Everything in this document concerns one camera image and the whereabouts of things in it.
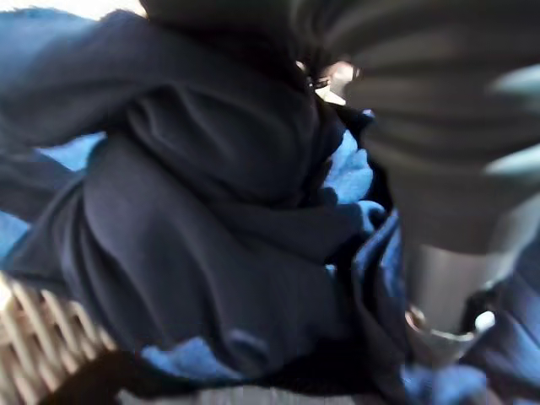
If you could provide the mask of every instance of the wicker basket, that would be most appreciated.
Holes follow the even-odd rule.
[[[0,275],[0,404],[37,403],[114,342],[76,303]]]

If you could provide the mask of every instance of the dark navy fabric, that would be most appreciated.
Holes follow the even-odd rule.
[[[294,61],[270,77],[129,13],[0,14],[0,38],[0,209],[32,223],[5,272],[172,375],[251,381],[353,340],[343,369],[390,403],[540,401],[540,240],[462,364],[410,362],[384,177]],[[99,130],[84,170],[34,149]]]

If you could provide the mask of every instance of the black fabric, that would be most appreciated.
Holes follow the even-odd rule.
[[[332,57],[317,44],[296,35],[291,24],[291,0],[142,0],[148,18],[162,26],[196,35],[199,40],[220,38],[221,46],[243,47],[244,62],[275,75],[284,68],[283,55],[301,61],[313,81]],[[223,37],[230,41],[225,44]]]
[[[303,76],[287,85],[216,52],[219,40],[201,45],[129,13],[54,27],[2,19],[0,145],[108,133],[7,272],[65,279],[123,348],[202,337],[247,378],[349,335],[325,260],[362,213],[298,209],[343,135],[335,116],[320,121],[326,107]]]
[[[117,405],[121,390],[140,398],[155,399],[189,395],[197,389],[193,381],[173,378],[132,353],[118,351],[102,354],[83,365],[39,404]]]
[[[72,171],[31,148],[4,148],[0,151],[0,189],[9,192],[0,196],[0,210],[33,223],[72,178]]]
[[[49,189],[8,273],[63,283],[126,349],[202,336],[250,382],[323,381],[316,345],[331,342],[326,355],[350,360],[344,385],[390,403],[466,403],[487,386],[540,398],[538,245],[465,361],[419,367],[403,333],[397,214],[358,202],[387,196],[370,181],[353,202],[312,195],[335,175],[327,158],[349,156],[336,150],[343,126],[305,83],[127,13],[34,16],[0,14],[0,148],[107,138],[83,178]],[[339,370],[327,369],[335,381]]]

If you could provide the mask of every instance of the blue fabric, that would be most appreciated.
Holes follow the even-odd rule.
[[[364,357],[352,370],[391,403],[462,403],[487,386],[540,400],[540,239],[496,327],[462,364],[426,370],[409,361],[404,335],[397,213],[372,195],[381,179],[366,152],[311,93],[123,13],[101,23],[15,15],[0,14],[0,146],[110,131],[87,176],[10,251],[12,275],[63,278],[123,348],[172,375],[251,379],[320,340],[354,338]],[[104,126],[113,111],[122,125]],[[0,221],[6,251],[25,226]],[[350,241],[347,306],[350,257],[328,253]]]
[[[82,170],[94,146],[103,138],[102,134],[88,135],[55,148],[43,148],[40,151],[62,163],[72,171]],[[28,224],[9,213],[0,211],[0,257],[5,257],[28,230]]]

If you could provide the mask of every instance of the clothing pile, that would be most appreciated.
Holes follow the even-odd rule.
[[[361,147],[370,118],[326,105],[292,57],[264,43],[257,58],[254,43],[127,12],[0,14],[0,210],[18,218],[0,218],[17,239],[3,271],[206,385],[300,359],[390,403],[488,388],[540,401],[540,239],[461,364],[411,363],[397,214]],[[97,132],[66,149],[91,149],[84,168],[43,150]],[[313,365],[324,350],[338,361]]]

